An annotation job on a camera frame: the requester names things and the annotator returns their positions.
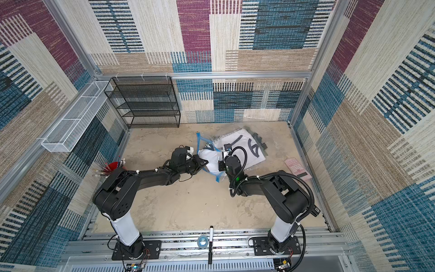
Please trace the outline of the clear vacuum bag blue zip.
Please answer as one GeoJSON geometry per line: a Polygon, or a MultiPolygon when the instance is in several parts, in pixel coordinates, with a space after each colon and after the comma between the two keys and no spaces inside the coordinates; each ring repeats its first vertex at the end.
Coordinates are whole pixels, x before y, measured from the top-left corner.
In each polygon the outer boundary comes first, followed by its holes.
{"type": "Polygon", "coordinates": [[[264,162],[267,155],[267,145],[262,137],[247,127],[214,138],[197,133],[197,149],[199,157],[208,161],[205,172],[213,175],[216,182],[226,177],[224,171],[218,170],[218,162],[231,151],[241,163],[246,162],[246,170],[264,162]]]}

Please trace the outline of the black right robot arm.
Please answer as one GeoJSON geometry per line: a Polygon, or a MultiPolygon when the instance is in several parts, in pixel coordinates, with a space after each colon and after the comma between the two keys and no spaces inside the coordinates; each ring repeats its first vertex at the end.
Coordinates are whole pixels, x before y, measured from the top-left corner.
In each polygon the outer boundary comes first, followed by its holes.
{"type": "Polygon", "coordinates": [[[318,216],[313,191],[299,177],[278,171],[263,176],[248,176],[236,155],[226,155],[219,161],[219,170],[230,180],[230,195],[265,196],[276,214],[276,220],[265,238],[254,238],[253,247],[259,255],[300,254],[295,233],[309,214],[318,216]]]}

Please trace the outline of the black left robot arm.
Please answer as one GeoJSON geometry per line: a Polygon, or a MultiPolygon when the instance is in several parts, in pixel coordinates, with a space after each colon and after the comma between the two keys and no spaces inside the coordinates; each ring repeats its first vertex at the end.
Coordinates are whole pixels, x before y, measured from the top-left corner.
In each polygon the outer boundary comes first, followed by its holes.
{"type": "Polygon", "coordinates": [[[93,196],[99,212],[111,223],[116,233],[117,248],[127,258],[139,258],[145,251],[142,234],[136,228],[130,209],[139,190],[169,186],[181,175],[196,175],[208,160],[193,154],[194,149],[180,146],[162,166],[153,170],[128,171],[116,168],[93,196]]]}

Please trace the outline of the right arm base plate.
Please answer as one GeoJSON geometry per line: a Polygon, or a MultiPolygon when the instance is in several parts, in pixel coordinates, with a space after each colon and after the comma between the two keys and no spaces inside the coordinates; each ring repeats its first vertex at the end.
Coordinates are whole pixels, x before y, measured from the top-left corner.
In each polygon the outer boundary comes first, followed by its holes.
{"type": "Polygon", "coordinates": [[[255,256],[300,255],[302,253],[301,243],[296,236],[289,236],[282,243],[272,236],[256,236],[248,240],[248,245],[254,249],[255,256]]]}

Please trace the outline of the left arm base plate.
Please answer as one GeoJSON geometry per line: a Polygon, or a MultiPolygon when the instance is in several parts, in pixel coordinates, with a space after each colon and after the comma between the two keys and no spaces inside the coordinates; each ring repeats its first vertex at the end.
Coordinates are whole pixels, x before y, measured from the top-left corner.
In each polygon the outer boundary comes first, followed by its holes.
{"type": "Polygon", "coordinates": [[[112,254],[112,261],[157,260],[160,256],[161,247],[161,240],[138,240],[131,246],[126,246],[117,241],[112,254]]]}

